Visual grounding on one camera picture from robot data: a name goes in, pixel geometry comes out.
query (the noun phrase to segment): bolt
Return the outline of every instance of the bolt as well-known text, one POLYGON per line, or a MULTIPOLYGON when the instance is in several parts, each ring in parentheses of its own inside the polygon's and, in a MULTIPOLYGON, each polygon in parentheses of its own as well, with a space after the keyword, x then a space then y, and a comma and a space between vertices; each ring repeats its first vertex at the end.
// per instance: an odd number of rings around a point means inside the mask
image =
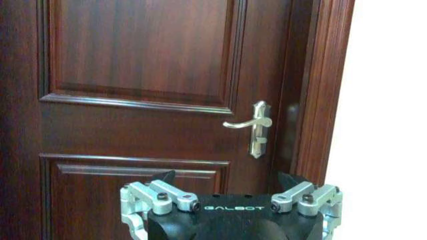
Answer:
POLYGON ((305 203, 312 204, 313 201, 314 201, 313 195, 310 195, 310 194, 304 194, 304 195, 301 196, 301 200, 302 200, 305 203))
POLYGON ((270 203, 270 207, 269 208, 270 208, 270 211, 273 213, 277 213, 280 211, 280 206, 278 206, 278 204, 276 202, 270 203))
POLYGON ((197 212, 200 210, 200 202, 198 201, 193 201, 190 204, 190 210, 193 212, 197 212))
POLYGON ((160 192, 157 194, 157 200, 161 200, 161 201, 168 200, 168 194, 165 192, 160 192))

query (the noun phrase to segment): raised door panel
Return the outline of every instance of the raised door panel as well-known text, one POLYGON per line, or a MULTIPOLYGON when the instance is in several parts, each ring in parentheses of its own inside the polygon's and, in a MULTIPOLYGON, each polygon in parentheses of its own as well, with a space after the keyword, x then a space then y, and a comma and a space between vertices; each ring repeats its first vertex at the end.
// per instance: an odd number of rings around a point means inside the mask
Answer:
POLYGON ((242 0, 45 0, 44 9, 42 100, 230 113, 242 0))
POLYGON ((225 192, 228 162, 105 156, 40 156, 46 239, 122 239, 120 193, 125 183, 176 171, 173 185, 188 192, 225 192))

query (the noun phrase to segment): silver metal bracket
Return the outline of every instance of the silver metal bracket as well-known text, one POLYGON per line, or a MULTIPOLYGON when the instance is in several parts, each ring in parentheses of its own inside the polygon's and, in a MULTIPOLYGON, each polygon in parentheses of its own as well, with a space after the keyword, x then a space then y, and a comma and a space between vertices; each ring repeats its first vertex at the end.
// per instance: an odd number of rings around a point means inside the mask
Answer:
POLYGON ((314 190, 310 182, 302 181, 282 193, 270 197, 270 210, 286 213, 297 202, 297 212, 313 217, 322 215, 321 240, 330 240, 334 228, 341 224, 342 192, 336 186, 324 185, 314 190))
POLYGON ((312 193, 314 185, 302 181, 289 190, 282 193, 277 193, 270 197, 270 210, 274 213, 288 213, 292 210, 292 205, 301 199, 304 194, 312 193))
POLYGON ((182 212, 196 212, 200 210, 200 202, 196 194, 184 192, 161 180, 153 180, 149 183, 149 188, 157 193, 166 193, 176 207, 182 212))
POLYGON ((161 180, 153 180, 148 186, 136 181, 120 189, 121 222, 128 225, 133 240, 148 239, 144 229, 148 212, 165 215, 172 211, 172 203, 184 212, 194 212, 200 209, 197 196, 181 191, 161 180))
POLYGON ((336 186, 324 185, 297 202, 297 212, 304 216, 322 215, 322 240, 330 240, 333 229, 341 224, 342 192, 336 186))
POLYGON ((229 129, 241 129, 252 126, 250 145, 248 152, 256 159, 265 154, 268 128, 273 124, 273 121, 269 118, 269 110, 270 106, 264 101, 258 101, 256 104, 253 104, 252 120, 241 123, 229 123, 226 121, 222 123, 222 126, 229 129))

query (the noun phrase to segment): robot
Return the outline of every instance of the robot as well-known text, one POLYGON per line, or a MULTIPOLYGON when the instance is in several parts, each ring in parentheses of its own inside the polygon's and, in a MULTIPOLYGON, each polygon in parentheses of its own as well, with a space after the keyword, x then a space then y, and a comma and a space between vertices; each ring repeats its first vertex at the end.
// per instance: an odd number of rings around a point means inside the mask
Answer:
POLYGON ((133 240, 330 240, 342 192, 278 173, 284 192, 196 195, 172 185, 174 171, 120 189, 121 222, 133 240))

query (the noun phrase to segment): silver door handle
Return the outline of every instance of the silver door handle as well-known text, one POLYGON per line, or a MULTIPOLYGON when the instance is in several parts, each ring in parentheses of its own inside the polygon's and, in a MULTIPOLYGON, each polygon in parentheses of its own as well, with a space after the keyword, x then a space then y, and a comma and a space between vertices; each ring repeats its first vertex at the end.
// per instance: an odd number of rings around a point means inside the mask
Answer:
POLYGON ((269 117, 260 117, 240 123, 229 123, 224 121, 222 126, 229 129, 242 129, 252 125, 262 125, 265 128, 269 128, 272 124, 273 124, 273 121, 270 120, 269 117))
POLYGON ((273 121, 269 116, 269 108, 264 101, 253 104, 253 119, 240 123, 222 122, 222 126, 229 129, 241 129, 252 126, 249 154, 253 158, 258 158, 265 154, 266 149, 266 133, 268 128, 272 126, 273 121))

